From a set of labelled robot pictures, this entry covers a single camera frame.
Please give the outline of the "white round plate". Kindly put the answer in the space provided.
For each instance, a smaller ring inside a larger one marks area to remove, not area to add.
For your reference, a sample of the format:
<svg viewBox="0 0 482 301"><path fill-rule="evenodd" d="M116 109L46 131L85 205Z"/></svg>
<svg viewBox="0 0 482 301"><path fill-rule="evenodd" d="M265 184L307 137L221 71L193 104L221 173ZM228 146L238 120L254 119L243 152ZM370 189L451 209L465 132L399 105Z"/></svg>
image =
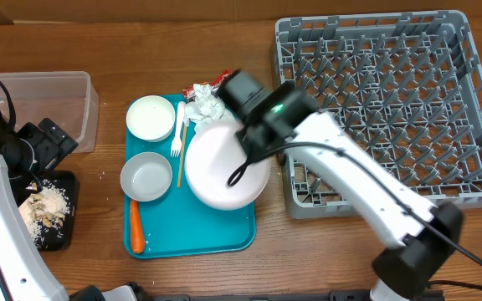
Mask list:
<svg viewBox="0 0 482 301"><path fill-rule="evenodd" d="M264 190L271 172L270 160L250 165L234 186L228 178L247 159L235 134L237 121L217 121L196 132L185 155L185 176L194 195L214 209L233 211L246 207Z"/></svg>

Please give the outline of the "white plastic fork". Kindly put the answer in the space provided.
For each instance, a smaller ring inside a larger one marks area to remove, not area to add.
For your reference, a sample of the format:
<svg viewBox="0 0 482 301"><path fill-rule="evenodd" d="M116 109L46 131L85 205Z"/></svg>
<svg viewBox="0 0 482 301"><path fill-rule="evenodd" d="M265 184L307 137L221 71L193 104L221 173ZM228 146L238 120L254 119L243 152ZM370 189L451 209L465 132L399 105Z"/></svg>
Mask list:
<svg viewBox="0 0 482 301"><path fill-rule="evenodd" d="M171 157L178 157L181 153L182 148L182 126L183 126L183 118L185 114L185 106L186 103L184 101L180 101L177 104L177 115L175 121L175 135L171 143Z"/></svg>

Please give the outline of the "grey round bowl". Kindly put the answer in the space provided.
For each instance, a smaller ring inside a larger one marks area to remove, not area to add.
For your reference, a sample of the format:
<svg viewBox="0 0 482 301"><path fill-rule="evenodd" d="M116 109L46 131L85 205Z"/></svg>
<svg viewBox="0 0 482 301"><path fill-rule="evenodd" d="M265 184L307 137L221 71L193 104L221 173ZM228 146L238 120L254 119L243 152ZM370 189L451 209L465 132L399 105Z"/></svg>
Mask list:
<svg viewBox="0 0 482 301"><path fill-rule="evenodd" d="M155 152L132 156L120 173L123 192L138 202L150 202L162 197L172 183L169 161Z"/></svg>

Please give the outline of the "white round bowl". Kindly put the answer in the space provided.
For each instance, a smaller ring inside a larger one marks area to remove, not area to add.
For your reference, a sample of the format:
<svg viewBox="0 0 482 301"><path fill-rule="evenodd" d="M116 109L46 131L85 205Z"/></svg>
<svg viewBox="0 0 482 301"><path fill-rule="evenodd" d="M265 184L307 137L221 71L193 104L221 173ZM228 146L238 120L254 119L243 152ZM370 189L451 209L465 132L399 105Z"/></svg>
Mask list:
<svg viewBox="0 0 482 301"><path fill-rule="evenodd" d="M175 120L172 103L157 95L140 97L126 113L126 127L130 133L149 142L165 140L172 133Z"/></svg>

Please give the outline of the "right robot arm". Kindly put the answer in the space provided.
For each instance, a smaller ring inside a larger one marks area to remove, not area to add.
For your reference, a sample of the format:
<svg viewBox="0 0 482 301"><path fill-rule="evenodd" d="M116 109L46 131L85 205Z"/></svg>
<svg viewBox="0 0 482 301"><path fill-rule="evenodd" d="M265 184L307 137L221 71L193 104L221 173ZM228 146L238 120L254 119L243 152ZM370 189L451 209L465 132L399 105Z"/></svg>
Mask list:
<svg viewBox="0 0 482 301"><path fill-rule="evenodd" d="M241 120L236 138L247 160L228 179L236 185L247 166L280 152L296 159L353 206L385 249L372 268L373 300L413 300L454 253L464 214L450 202L434 204L402 184L369 156L292 83L271 91L238 69L218 97Z"/></svg>

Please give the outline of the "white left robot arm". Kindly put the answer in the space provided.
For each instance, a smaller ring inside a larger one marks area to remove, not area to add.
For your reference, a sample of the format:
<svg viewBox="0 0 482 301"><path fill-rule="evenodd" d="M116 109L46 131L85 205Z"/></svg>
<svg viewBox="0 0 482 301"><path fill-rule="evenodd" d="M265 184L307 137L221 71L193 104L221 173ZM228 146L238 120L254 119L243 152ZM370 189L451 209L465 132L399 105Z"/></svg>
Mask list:
<svg viewBox="0 0 482 301"><path fill-rule="evenodd" d="M15 197L78 144L48 118L15 130L16 113L9 113L4 118L0 110L0 300L66 300L69 295L40 256Z"/></svg>

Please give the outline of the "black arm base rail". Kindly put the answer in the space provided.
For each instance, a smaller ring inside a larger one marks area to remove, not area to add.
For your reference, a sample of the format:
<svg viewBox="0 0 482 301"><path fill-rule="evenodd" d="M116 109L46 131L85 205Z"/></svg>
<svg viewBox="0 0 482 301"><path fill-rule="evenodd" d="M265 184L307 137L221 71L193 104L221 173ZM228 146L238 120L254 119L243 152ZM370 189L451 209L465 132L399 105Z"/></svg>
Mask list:
<svg viewBox="0 0 482 301"><path fill-rule="evenodd" d="M326 294L269 294L269 295L224 295L224 296L189 296L187 294L149 295L135 282L101 292L90 285L69 296L70 301L101 300L137 300L137 301L368 301L369 291L366 289L337 290Z"/></svg>

